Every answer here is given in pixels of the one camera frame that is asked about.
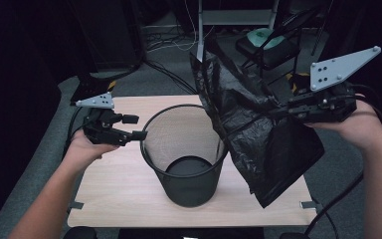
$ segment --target table top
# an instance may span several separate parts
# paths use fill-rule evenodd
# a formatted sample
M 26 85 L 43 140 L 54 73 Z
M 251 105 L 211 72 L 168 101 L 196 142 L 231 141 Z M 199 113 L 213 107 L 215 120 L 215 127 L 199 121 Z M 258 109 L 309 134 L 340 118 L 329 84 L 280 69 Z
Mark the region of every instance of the table top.
M 115 112 L 137 115 L 138 124 L 117 123 L 114 127 L 142 130 L 159 111 L 181 104 L 201 105 L 198 96 L 114 98 Z M 307 225 L 315 210 L 302 209 L 310 201 L 303 176 L 275 202 L 263 208 L 250 194 L 247 182 L 232 162 L 224 159 L 219 183 L 205 204 L 186 208 L 166 195 L 153 169 L 144 161 L 139 142 L 103 155 L 85 172 L 68 224 L 90 227 L 237 227 Z

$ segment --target trash bag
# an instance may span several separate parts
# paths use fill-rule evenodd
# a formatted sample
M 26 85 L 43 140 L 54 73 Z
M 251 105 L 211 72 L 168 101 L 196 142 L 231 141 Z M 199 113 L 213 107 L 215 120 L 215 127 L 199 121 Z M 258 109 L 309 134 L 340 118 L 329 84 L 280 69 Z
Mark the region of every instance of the trash bag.
M 197 90 L 213 129 L 265 208 L 324 154 L 316 132 L 293 117 L 275 118 L 285 107 L 259 77 L 249 77 L 220 49 L 205 41 L 203 63 L 190 55 Z

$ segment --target wire mesh trash can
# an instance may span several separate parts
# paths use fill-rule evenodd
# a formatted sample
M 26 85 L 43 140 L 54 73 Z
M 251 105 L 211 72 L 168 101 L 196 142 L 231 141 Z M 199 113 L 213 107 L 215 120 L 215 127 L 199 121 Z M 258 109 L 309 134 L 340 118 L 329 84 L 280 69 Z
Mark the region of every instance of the wire mesh trash can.
M 210 118 L 197 105 L 178 105 L 154 115 L 144 129 L 141 153 L 167 196 L 196 207 L 213 196 L 228 153 Z

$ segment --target black cable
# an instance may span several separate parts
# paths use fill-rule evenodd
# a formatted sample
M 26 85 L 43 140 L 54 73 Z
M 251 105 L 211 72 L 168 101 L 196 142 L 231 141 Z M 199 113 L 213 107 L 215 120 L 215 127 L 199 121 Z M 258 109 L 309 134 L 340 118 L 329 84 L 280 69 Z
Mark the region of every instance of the black cable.
M 376 115 L 378 116 L 378 118 L 380 119 L 380 121 L 382 123 L 382 112 L 380 111 L 380 109 L 378 109 L 376 106 L 374 106 L 374 104 L 372 104 L 370 101 L 368 101 L 365 97 L 356 96 L 356 95 L 355 96 L 353 96 L 353 95 L 340 95 L 340 96 L 332 97 L 332 99 L 338 99 L 338 100 L 355 99 L 355 100 L 364 102 L 364 103 L 368 104 L 374 110 L 374 112 L 376 113 Z
M 178 38 L 177 34 L 173 34 L 173 33 L 171 34 L 170 33 L 148 33 L 145 35 L 146 35 L 147 44 L 151 44 L 152 42 L 155 42 L 155 41 L 175 40 Z M 172 35 L 172 36 L 168 38 L 163 38 L 163 36 L 165 35 Z
M 168 38 L 168 39 L 163 39 L 162 41 L 160 42 L 157 42 L 157 44 L 154 44 L 150 47 L 147 48 L 147 52 L 149 51 L 155 51 L 155 50 L 158 50 L 158 49 L 161 49 L 163 48 L 162 46 L 164 44 L 175 44 L 176 47 L 178 47 L 178 44 L 180 44 L 181 41 L 185 40 L 187 37 L 182 37 L 180 39 L 181 36 L 177 36 L 177 37 L 174 37 L 174 38 Z
M 379 108 L 382 108 L 382 101 L 381 101 L 381 98 L 380 96 L 377 94 L 376 91 L 374 91 L 374 89 L 372 89 L 371 87 L 369 86 L 365 86 L 365 85 L 360 85 L 360 84 L 351 84 L 350 85 L 350 88 L 354 88 L 354 89 L 363 89 L 363 90 L 366 90 L 367 92 L 371 93 L 375 99 L 377 100 L 377 106 Z
M 74 137 L 74 134 L 76 134 L 76 132 L 77 132 L 78 130 L 80 130 L 81 128 L 83 128 L 84 126 L 86 126 L 86 125 L 88 125 L 88 124 L 89 124 L 89 123 L 83 123 L 81 126 L 76 127 L 76 129 L 71 133 L 71 138 Z
M 317 221 L 327 213 L 327 211 L 333 207 L 336 203 L 338 203 L 340 200 L 342 200 L 345 196 L 349 194 L 363 179 L 364 173 L 361 171 L 355 179 L 346 187 L 345 190 L 343 190 L 341 193 L 339 193 L 333 200 L 331 200 L 327 205 L 324 206 L 324 208 L 312 219 L 309 226 L 306 228 L 304 234 L 306 236 L 309 235 L 309 233 L 312 231 L 314 226 L 316 225 Z
M 130 67 L 128 69 L 127 72 L 124 72 L 124 73 L 119 73 L 119 74 L 116 74 L 116 75 L 113 75 L 111 77 L 105 77 L 105 78 L 96 78 L 96 77 L 93 77 L 94 80 L 97 80 L 97 81 L 103 81 L 103 82 L 110 82 L 110 81 L 116 81 L 116 80 L 119 80 L 121 78 L 124 78 L 128 75 L 131 75 L 132 73 L 134 73 L 137 69 L 139 68 L 139 65 L 134 65 L 132 67 Z
M 191 87 L 185 80 L 183 80 L 182 78 L 180 78 L 176 74 L 168 71 L 160 63 L 154 62 L 154 61 L 144 61 L 144 64 L 146 64 L 150 68 L 168 76 L 184 92 L 186 92 L 190 95 L 197 95 L 197 91 L 193 87 Z
M 311 196 L 311 198 L 312 198 L 312 201 L 315 202 L 315 204 L 319 204 L 319 202 L 313 196 Z M 328 221 L 330 222 L 331 227 L 333 228 L 334 237 L 336 239 L 339 239 L 339 233 L 337 232 L 337 227 L 334 224 L 333 220 L 331 219 L 331 216 L 327 212 L 325 212 L 325 216 L 327 217 Z
M 174 37 L 170 37 L 170 38 L 162 38 L 163 35 L 172 35 L 173 33 L 170 33 L 173 29 L 175 29 L 175 27 L 172 27 L 168 32 L 166 33 L 150 33 L 148 34 L 147 38 L 150 36 L 153 36 L 153 35 L 158 35 L 159 37 L 158 38 L 154 38 L 154 40 L 152 41 L 148 41 L 147 40 L 147 51 L 152 51 L 152 50 L 156 50 L 158 49 L 159 47 L 163 46 L 164 44 L 172 44 L 172 43 L 179 43 L 180 41 L 184 40 L 185 37 L 183 37 L 179 32 L 177 34 L 174 34 L 175 36 Z
M 82 108 L 77 108 L 76 111 L 74 112 L 73 116 L 71 117 L 70 125 L 68 126 L 67 139 L 65 140 L 62 158 L 64 158 L 65 154 L 67 153 L 68 147 L 70 146 L 71 138 L 73 137 L 72 130 L 73 130 L 74 122 L 76 121 L 76 118 L 79 115 L 79 112 L 81 110 L 82 110 Z

